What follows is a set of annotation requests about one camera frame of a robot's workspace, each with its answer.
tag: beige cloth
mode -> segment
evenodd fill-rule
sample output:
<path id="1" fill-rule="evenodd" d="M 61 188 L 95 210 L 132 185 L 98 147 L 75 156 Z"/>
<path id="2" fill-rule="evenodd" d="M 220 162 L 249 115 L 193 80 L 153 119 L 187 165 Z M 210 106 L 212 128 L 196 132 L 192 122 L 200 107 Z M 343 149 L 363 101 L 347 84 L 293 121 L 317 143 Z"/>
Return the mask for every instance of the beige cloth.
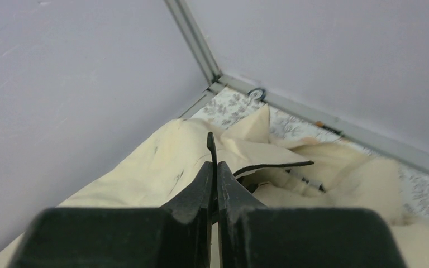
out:
<path id="1" fill-rule="evenodd" d="M 114 170 L 60 206 L 158 207 L 191 183 L 205 161 L 211 161 L 206 148 L 208 132 L 214 134 L 218 160 L 227 162 L 237 176 L 253 173 L 257 165 L 312 164 L 290 150 L 269 144 L 269 111 L 264 106 L 226 131 L 200 119 L 173 120 L 154 132 Z M 237 174 L 241 169 L 248 171 Z M 7 266 L 20 238 L 0 253 L 0 267 Z"/>
<path id="2" fill-rule="evenodd" d="M 244 184 L 262 183 L 254 192 L 271 206 L 365 207 L 390 224 L 400 251 L 411 268 L 429 267 L 429 221 L 402 210 L 398 164 L 364 155 L 345 145 L 281 140 L 269 135 L 267 105 L 227 131 L 198 119 L 178 119 L 152 134 L 114 170 L 61 203 L 66 207 L 157 207 L 184 189 L 211 156 L 209 131 L 215 136 L 219 161 L 226 161 Z M 292 170 L 323 182 L 327 193 L 308 187 L 285 169 L 236 171 L 260 164 L 290 164 Z M 216 225 L 212 266 L 219 267 Z M 0 253 L 5 267 L 19 239 Z"/>

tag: white wall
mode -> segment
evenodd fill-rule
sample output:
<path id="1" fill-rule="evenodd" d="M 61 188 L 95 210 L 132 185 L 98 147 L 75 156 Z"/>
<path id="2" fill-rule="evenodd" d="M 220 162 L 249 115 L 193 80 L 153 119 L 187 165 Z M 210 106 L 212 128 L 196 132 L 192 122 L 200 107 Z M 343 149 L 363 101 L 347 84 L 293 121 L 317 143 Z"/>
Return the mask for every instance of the white wall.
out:
<path id="1" fill-rule="evenodd" d="M 429 152 L 429 1 L 188 2 L 224 73 Z"/>
<path id="2" fill-rule="evenodd" d="M 207 87 L 162 0 L 1 0 L 0 249 Z"/>

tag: dark stain on fabric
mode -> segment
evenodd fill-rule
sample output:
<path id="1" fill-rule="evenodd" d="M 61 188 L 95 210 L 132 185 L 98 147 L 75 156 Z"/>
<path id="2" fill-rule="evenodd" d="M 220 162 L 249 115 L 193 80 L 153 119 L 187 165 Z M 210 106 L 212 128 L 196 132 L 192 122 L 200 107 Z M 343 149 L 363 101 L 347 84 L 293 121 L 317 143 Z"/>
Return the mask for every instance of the dark stain on fabric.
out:
<path id="1" fill-rule="evenodd" d="M 170 190 L 169 195 L 173 192 L 173 189 L 175 189 L 175 186 L 177 185 L 177 183 L 180 180 L 180 178 L 183 176 L 183 172 L 184 171 L 185 170 L 182 170 L 182 172 L 175 177 L 175 184 L 173 185 L 172 189 Z"/>
<path id="2" fill-rule="evenodd" d="M 194 164 L 193 166 L 196 166 L 196 165 L 197 165 L 197 163 L 199 162 L 199 160 L 200 160 L 201 158 L 206 157 L 206 156 L 208 156 L 208 155 L 210 155 L 210 154 L 205 154 L 205 155 L 203 155 L 202 157 L 200 157 L 197 161 L 195 161 L 195 164 Z"/>

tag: gray leaf pattern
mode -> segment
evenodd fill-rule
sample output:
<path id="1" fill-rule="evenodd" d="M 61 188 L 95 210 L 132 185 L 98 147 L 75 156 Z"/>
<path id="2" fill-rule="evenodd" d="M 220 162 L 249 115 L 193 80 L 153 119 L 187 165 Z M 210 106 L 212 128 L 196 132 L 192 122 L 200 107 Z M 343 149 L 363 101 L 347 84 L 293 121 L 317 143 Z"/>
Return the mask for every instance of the gray leaf pattern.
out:
<path id="1" fill-rule="evenodd" d="M 215 126 L 227 129 L 263 105 L 263 102 L 252 100 L 237 91 L 225 88 L 193 118 L 204 119 Z M 334 133 L 273 107 L 270 107 L 270 122 L 270 133 L 281 138 L 298 140 L 304 137 L 315 137 L 322 142 L 347 144 L 368 155 L 380 155 L 369 148 L 346 141 Z M 400 180 L 404 208 L 411 213 L 429 218 L 429 175 L 401 164 Z"/>

